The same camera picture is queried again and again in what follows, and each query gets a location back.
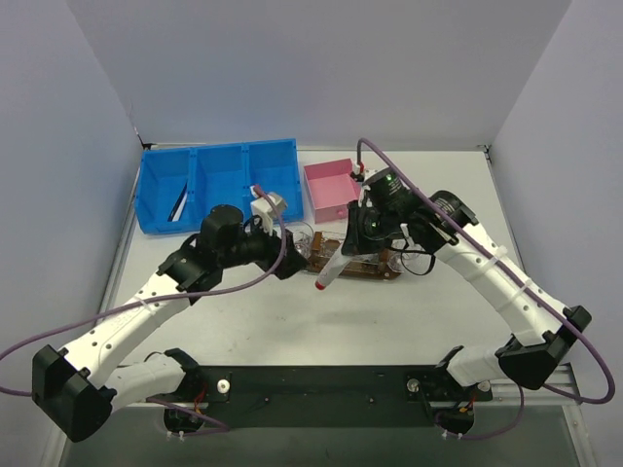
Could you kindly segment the white toothpaste red cap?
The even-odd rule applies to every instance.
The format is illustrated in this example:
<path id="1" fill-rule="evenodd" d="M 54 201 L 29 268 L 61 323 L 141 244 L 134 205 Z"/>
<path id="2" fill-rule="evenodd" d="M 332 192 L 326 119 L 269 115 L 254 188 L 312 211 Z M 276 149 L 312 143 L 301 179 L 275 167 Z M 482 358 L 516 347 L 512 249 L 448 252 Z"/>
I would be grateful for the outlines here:
<path id="1" fill-rule="evenodd" d="M 341 251 L 336 251 L 319 273 L 314 286 L 317 290 L 324 290 L 328 287 L 350 263 L 350 257 L 345 256 Z"/>

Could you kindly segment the brown wooden tray holder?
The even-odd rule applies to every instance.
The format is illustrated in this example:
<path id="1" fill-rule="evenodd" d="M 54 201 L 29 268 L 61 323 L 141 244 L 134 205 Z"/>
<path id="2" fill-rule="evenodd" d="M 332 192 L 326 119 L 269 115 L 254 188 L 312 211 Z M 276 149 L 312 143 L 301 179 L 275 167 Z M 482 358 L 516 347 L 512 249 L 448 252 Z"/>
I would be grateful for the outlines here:
<path id="1" fill-rule="evenodd" d="M 315 232 L 308 247 L 309 256 L 306 271 L 319 274 L 345 237 L 344 233 Z M 381 253 L 354 257 L 341 272 L 341 276 L 393 280 L 399 277 L 402 272 L 400 255 L 385 249 Z"/>

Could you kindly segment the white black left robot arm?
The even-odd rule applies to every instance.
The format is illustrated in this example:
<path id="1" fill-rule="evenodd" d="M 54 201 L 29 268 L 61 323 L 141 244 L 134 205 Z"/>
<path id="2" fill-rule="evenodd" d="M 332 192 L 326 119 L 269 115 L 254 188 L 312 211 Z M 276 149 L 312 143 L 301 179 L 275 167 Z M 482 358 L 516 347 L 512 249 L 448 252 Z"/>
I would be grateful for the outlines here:
<path id="1" fill-rule="evenodd" d="M 32 400 L 74 443 L 98 431 L 118 409 L 152 395 L 188 400 L 199 391 L 199 366 L 179 349 L 154 362 L 122 361 L 168 319 L 215 289 L 226 269 L 254 264 L 287 279 L 306 259 L 282 221 L 275 193 L 251 203 L 249 219 L 235 206 L 211 209 L 198 233 L 171 253 L 123 306 L 61 349 L 41 348 L 32 360 Z"/>

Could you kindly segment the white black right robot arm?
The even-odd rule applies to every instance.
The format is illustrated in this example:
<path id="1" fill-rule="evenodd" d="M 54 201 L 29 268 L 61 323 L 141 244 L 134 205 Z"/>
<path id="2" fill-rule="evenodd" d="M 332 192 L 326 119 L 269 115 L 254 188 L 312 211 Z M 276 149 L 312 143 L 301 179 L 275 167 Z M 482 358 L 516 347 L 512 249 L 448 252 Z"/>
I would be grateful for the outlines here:
<path id="1" fill-rule="evenodd" d="M 399 238 L 457 272 L 501 316 L 511 338 L 494 349 L 461 346 L 444 362 L 461 386 L 507 377 L 541 388 L 592 320 L 582 306 L 569 307 L 539 288 L 495 243 L 474 212 L 456 195 L 438 191 L 428 200 L 411 192 L 390 168 L 363 183 L 363 199 L 348 206 L 346 257 L 375 253 Z"/>

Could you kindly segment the pink wooden drawer box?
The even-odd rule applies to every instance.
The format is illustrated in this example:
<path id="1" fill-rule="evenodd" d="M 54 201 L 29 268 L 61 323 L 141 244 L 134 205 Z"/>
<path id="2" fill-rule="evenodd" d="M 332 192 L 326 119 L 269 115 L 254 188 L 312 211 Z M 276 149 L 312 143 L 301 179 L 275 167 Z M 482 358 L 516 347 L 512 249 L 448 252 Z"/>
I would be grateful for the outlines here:
<path id="1" fill-rule="evenodd" d="M 351 178 L 351 172 L 350 159 L 304 166 L 312 216 L 316 224 L 348 217 L 348 204 L 360 196 L 360 186 Z"/>

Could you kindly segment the blue plastic bin right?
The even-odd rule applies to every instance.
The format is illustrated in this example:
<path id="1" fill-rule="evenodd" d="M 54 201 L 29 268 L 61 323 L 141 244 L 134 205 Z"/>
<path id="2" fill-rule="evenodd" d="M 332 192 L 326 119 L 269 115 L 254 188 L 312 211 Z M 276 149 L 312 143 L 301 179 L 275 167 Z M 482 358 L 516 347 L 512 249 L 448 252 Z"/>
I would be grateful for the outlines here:
<path id="1" fill-rule="evenodd" d="M 254 141 L 244 144 L 247 152 L 251 185 L 276 192 L 287 203 L 283 213 L 286 222 L 304 219 L 301 179 L 295 139 Z"/>

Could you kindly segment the blue plastic bin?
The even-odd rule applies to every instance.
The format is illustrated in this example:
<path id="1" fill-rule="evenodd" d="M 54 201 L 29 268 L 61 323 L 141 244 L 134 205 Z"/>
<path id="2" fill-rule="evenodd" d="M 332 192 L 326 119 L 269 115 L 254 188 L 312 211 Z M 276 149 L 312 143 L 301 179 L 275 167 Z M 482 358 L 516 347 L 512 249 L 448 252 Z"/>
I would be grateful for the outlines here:
<path id="1" fill-rule="evenodd" d="M 195 162 L 189 185 L 195 229 L 213 207 L 228 204 L 249 215 L 249 181 L 246 173 L 248 153 L 242 143 L 200 146 L 194 149 Z"/>
<path id="2" fill-rule="evenodd" d="M 304 219 L 301 179 L 295 139 L 254 141 L 244 144 L 247 152 L 251 185 L 276 192 L 287 203 L 283 213 L 286 222 Z"/>
<path id="3" fill-rule="evenodd" d="M 134 210 L 145 234 L 181 234 L 195 230 L 195 222 L 185 203 L 177 222 L 167 217 L 182 187 L 188 183 L 191 150 L 174 148 L 144 151 L 134 199 Z"/>

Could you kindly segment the blue plastic bin middle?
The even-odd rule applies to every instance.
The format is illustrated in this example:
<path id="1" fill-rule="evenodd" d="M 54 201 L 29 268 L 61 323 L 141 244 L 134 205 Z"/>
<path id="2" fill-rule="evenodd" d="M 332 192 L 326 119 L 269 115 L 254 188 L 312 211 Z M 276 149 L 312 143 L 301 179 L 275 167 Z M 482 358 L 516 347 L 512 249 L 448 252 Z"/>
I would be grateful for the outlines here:
<path id="1" fill-rule="evenodd" d="M 189 185 L 195 229 L 213 207 L 228 204 L 249 215 L 249 181 L 246 173 L 248 153 L 242 143 L 200 146 L 194 149 L 195 162 Z"/>

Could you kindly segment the blue plastic bin left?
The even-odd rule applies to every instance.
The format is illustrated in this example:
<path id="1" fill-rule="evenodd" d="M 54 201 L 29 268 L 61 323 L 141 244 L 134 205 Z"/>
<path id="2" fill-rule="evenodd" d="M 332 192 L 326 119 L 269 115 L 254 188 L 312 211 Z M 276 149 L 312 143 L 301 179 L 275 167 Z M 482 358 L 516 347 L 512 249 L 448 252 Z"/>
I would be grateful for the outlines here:
<path id="1" fill-rule="evenodd" d="M 181 234 L 195 230 L 195 222 L 185 203 L 177 222 L 167 217 L 182 187 L 188 183 L 191 150 L 174 148 L 144 151 L 134 199 L 134 210 L 145 234 Z"/>

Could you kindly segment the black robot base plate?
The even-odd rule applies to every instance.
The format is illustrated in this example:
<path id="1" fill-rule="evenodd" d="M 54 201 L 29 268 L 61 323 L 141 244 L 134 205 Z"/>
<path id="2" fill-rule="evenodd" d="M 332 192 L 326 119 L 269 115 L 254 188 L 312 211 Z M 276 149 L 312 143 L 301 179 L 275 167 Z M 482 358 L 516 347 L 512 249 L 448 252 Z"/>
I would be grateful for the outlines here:
<path id="1" fill-rule="evenodd" d="M 490 402 L 493 394 L 463 388 L 434 365 L 202 366 L 159 397 L 233 429 L 411 428 L 431 425 L 436 405 Z"/>

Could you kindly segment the aluminium frame rail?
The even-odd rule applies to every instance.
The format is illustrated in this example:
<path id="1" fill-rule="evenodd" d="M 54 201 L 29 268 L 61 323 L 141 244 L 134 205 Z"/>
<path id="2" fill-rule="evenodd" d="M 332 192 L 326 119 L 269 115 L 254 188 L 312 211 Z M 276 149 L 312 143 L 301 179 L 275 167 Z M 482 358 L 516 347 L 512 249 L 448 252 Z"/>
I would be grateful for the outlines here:
<path id="1" fill-rule="evenodd" d="M 177 363 L 149 361 L 113 371 L 95 393 L 117 410 L 150 396 L 171 401 L 225 404 L 244 395 L 271 401 L 277 396 L 362 399 L 372 403 L 384 396 L 430 402 L 490 401 L 480 387 L 463 388 L 445 372 L 432 366 L 197 366 L 184 369 Z"/>

